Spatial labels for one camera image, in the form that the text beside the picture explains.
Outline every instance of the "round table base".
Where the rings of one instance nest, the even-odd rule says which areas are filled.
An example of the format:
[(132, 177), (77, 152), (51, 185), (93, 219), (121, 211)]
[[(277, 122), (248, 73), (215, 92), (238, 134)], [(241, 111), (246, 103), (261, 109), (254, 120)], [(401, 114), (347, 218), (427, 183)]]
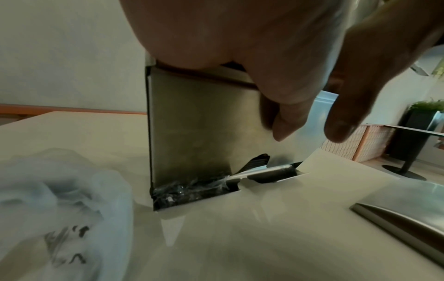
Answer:
[(400, 174), (399, 171), (401, 170), (401, 168), (395, 167), (395, 166), (390, 166), (390, 165), (383, 165), (382, 166), (384, 169), (389, 170), (390, 172), (393, 172), (395, 174), (398, 175), (402, 175), (406, 178), (410, 178), (410, 179), (416, 179), (416, 180), (420, 180), (420, 181), (426, 181), (427, 179), (421, 175), (415, 174), (413, 172), (407, 171), (405, 174)]

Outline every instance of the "table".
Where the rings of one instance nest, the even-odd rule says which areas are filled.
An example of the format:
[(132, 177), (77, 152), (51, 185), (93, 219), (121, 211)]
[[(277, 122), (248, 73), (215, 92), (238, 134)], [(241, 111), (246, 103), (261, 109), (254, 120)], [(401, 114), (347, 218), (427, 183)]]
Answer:
[(430, 136), (444, 137), (444, 133), (438, 133), (438, 132), (434, 132), (434, 131), (426, 131), (426, 130), (420, 130), (420, 129), (402, 127), (402, 126), (395, 126), (395, 125), (384, 125), (384, 127), (394, 128), (397, 130), (417, 132), (418, 135), (420, 136), (420, 138), (419, 138), (418, 145), (416, 147), (412, 147), (411, 150), (409, 151), (409, 154), (407, 156), (407, 160), (404, 162), (404, 165), (402, 165), (401, 168), (391, 166), (391, 165), (383, 165), (382, 167), (389, 170), (390, 172), (393, 172), (398, 175), (402, 175), (407, 178), (426, 181), (427, 179), (425, 177), (418, 175), (414, 172), (411, 172), (411, 171), (409, 171), (409, 169), (412, 166), (413, 162), (418, 157), (419, 153), (421, 152), (421, 150), (424, 147), (425, 143), (427, 142), (428, 138)]
[[(134, 243), (125, 281), (444, 280), (444, 269), (349, 210), (398, 180), (317, 150), (300, 179), (153, 212), (148, 199), (146, 116), (53, 112), (0, 126), (0, 161), (47, 149), (73, 150), (132, 185)], [(0, 262), (2, 281), (24, 280), (45, 246)]]

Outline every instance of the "white plastic bag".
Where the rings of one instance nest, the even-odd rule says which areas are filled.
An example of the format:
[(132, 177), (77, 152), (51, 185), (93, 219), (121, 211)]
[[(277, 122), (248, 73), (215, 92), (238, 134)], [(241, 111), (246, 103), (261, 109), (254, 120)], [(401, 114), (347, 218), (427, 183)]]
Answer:
[(121, 281), (133, 235), (131, 188), (115, 171), (14, 159), (0, 165), (0, 225), (0, 264), (24, 240), (45, 242), (46, 265), (23, 280)]

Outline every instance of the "white table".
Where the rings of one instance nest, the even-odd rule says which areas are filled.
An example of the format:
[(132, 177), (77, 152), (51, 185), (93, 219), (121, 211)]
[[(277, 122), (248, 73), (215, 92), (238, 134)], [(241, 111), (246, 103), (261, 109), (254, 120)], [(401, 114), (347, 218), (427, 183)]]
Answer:
[(402, 175), (407, 178), (426, 181), (427, 179), (425, 177), (418, 175), (414, 172), (410, 172), (409, 169), (412, 166), (413, 162), (418, 157), (419, 153), (423, 149), (423, 147), (426, 144), (429, 137), (430, 136), (444, 137), (444, 134), (434, 132), (434, 131), (414, 129), (414, 128), (396, 126), (396, 125), (384, 125), (384, 127), (393, 128), (393, 129), (397, 129), (397, 130), (403, 130), (403, 131), (410, 131), (410, 132), (417, 134), (419, 137), (418, 137), (418, 143), (416, 144), (416, 146), (412, 146), (410, 148), (410, 150), (408, 151), (407, 159), (404, 162), (404, 165), (402, 165), (402, 168), (398, 168), (398, 167), (391, 166), (391, 165), (383, 165), (382, 167), (389, 170), (390, 172), (396, 173), (398, 175)]
[[(397, 180), (318, 150), (300, 179), (152, 211), (146, 116), (54, 112), (0, 126), (0, 160), (74, 150), (132, 185), (135, 239), (127, 281), (444, 280), (444, 269), (349, 210)], [(2, 281), (23, 267), (1, 264)]]

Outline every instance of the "table leg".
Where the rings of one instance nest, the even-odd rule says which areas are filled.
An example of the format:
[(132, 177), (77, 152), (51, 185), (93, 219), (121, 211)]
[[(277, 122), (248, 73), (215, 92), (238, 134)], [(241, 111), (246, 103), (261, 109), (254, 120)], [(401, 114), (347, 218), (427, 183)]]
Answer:
[(421, 138), (419, 139), (420, 142), (418, 142), (418, 145), (416, 145), (415, 147), (412, 147), (407, 156), (407, 160), (404, 162), (404, 165), (402, 165), (402, 168), (390, 165), (383, 165), (382, 167), (395, 174), (402, 175), (407, 178), (426, 181), (427, 179), (425, 177), (409, 171), (410, 167), (412, 166), (413, 162), (416, 160), (416, 157), (418, 157), (419, 153), (423, 149), (424, 145), (426, 144), (430, 136), (424, 133), (418, 133), (418, 134), (421, 134)]

